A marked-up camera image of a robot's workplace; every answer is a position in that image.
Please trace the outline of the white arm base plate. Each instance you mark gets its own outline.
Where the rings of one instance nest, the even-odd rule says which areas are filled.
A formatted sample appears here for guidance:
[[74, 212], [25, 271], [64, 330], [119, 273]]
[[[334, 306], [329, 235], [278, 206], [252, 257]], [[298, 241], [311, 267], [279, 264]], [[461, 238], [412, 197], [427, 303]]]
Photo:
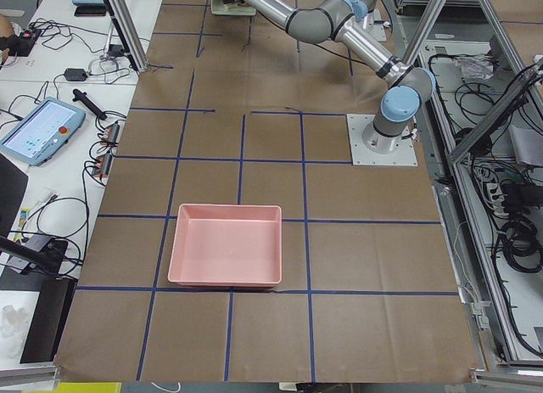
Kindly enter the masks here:
[[416, 167], [417, 156], [406, 126], [395, 138], [380, 135], [373, 125], [374, 115], [347, 114], [347, 130], [353, 166]]

